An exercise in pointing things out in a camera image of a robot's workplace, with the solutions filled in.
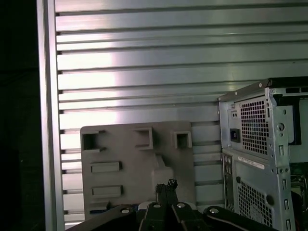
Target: aluminum slatted wall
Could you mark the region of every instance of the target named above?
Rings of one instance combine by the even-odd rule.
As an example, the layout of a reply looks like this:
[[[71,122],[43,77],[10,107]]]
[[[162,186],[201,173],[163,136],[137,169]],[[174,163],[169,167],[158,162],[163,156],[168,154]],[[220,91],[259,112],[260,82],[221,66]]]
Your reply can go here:
[[[262,78],[307,75],[307,2],[56,0],[58,222],[63,210],[66,228],[84,219],[79,130],[92,125],[191,121],[197,205],[223,204],[215,100]]]

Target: ventilation grille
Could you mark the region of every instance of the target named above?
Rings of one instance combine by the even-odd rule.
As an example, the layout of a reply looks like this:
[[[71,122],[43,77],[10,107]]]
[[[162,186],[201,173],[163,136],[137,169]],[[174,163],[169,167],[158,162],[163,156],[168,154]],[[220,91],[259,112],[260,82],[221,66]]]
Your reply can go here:
[[[265,121],[264,101],[242,104],[241,118],[243,147],[267,155],[269,124]]]
[[[263,194],[241,182],[239,185],[240,215],[273,227],[271,209],[265,205]]]

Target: computer tower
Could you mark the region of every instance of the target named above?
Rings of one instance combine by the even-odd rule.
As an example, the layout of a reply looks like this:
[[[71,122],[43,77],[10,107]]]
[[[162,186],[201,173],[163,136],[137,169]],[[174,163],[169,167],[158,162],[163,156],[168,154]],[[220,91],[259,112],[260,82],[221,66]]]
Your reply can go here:
[[[281,231],[302,224],[307,99],[308,77],[265,79],[219,97],[226,208]]]

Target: rectangular slot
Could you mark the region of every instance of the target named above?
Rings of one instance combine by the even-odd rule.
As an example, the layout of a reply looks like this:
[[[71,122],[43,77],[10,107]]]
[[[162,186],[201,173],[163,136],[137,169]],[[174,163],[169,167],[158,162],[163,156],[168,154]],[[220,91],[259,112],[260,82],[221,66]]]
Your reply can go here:
[[[120,171],[120,162],[107,162],[91,164],[91,173]]]
[[[279,155],[283,156],[284,155],[284,148],[283,145],[279,145]]]
[[[286,88],[285,93],[299,93],[300,88]]]
[[[285,221],[286,226],[287,226],[287,230],[291,230],[291,221],[288,219]]]
[[[289,201],[286,199],[286,200],[284,200],[284,209],[285,210],[289,210],[290,208],[289,208]]]
[[[83,151],[101,151],[105,147],[99,144],[100,134],[104,131],[99,131],[91,134],[82,134]]]
[[[174,132],[175,148],[192,148],[192,134],[190,131],[176,131]]]
[[[283,190],[287,189],[287,181],[286,180],[282,180],[282,189]]]
[[[92,188],[92,195],[100,198],[120,197],[121,186],[106,186],[99,188]]]
[[[235,128],[230,129],[230,140],[236,143],[241,142],[241,132],[239,129],[235,129]]]
[[[137,128],[134,129],[135,147],[139,150],[153,149],[153,134],[152,128]]]

